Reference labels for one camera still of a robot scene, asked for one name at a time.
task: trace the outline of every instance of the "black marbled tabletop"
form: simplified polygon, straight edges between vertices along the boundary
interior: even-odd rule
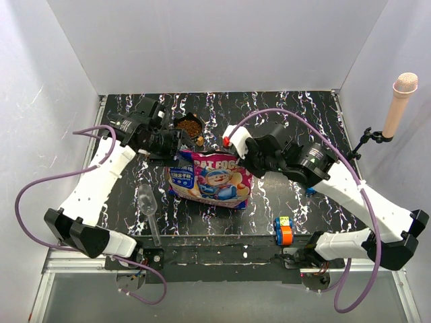
[[[109,95],[102,124],[113,114],[126,114],[139,105],[142,97],[159,100],[168,107],[171,118],[188,112],[204,122],[206,149],[222,149],[222,134],[229,124],[236,124],[246,115],[264,108],[283,108],[306,119],[341,152],[349,145],[341,116],[331,92],[232,92]],[[248,126],[252,136],[264,135],[274,122],[287,126],[291,136],[304,144],[314,135],[292,117],[271,114],[256,117]],[[304,189],[281,174],[267,173],[263,179],[253,178],[251,197],[243,211],[204,205],[168,193],[164,169],[147,164],[136,157],[115,184],[102,209],[99,225],[126,234],[150,234],[147,221],[139,214],[137,188],[150,184],[158,200],[158,225],[161,234],[272,234],[276,217],[293,217],[295,233],[323,231],[354,231],[364,224],[327,197],[304,195]]]

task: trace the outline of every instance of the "microphone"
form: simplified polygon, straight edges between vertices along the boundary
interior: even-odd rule
[[[393,98],[386,117],[382,136],[392,139],[403,116],[410,96],[418,89],[418,76],[414,73],[403,73],[393,84]]]

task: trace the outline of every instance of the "white wall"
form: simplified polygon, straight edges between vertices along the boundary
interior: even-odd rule
[[[99,94],[340,88],[387,0],[48,0]]]
[[[73,129],[93,125],[98,96],[46,1],[0,0],[0,322],[26,322],[46,248],[29,240],[13,212],[28,182],[82,167],[88,140]],[[75,179],[30,189],[25,223],[55,242],[44,224]]]
[[[405,116],[391,143],[369,142],[359,162],[364,178],[392,201],[431,214],[431,3],[389,0],[344,86],[341,107],[356,144],[366,127],[382,130],[392,83],[403,72],[419,77]],[[431,322],[431,230],[419,238],[407,278],[423,322]]]

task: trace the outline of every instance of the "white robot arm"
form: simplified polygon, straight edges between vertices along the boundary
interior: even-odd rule
[[[224,137],[233,128],[229,126]],[[411,212],[403,209],[365,183],[358,187],[346,166],[321,145],[312,143],[298,146],[279,124],[268,135],[260,138],[252,138],[244,127],[240,127],[229,145],[234,146],[239,164],[250,173],[261,177],[266,171],[281,172],[288,179],[327,195],[368,227],[372,227],[368,208],[360,194],[363,188],[380,229],[383,250],[380,265],[399,270],[413,256],[418,246],[417,237],[428,222],[428,214],[422,210]],[[320,262],[336,258],[369,258],[374,261],[375,253],[374,232],[366,228],[334,234],[315,232],[301,256],[319,265]]]
[[[100,254],[130,258],[137,251],[132,237],[98,227],[103,204],[127,164],[143,152],[156,165],[178,166],[177,153],[182,144],[191,144],[180,129],[166,129],[166,107],[149,98],[143,98],[139,110],[127,116],[118,115],[110,125],[117,140],[108,160],[98,162],[112,145],[109,132],[104,133],[90,166],[98,166],[85,173],[70,196],[58,209],[48,209],[44,220],[63,244],[71,246],[90,258]]]

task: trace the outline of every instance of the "cat food bag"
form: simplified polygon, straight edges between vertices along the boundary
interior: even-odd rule
[[[181,151],[180,156],[192,164],[167,168],[170,193],[205,204],[246,208],[253,175],[236,165],[235,156],[221,151],[188,150]]]

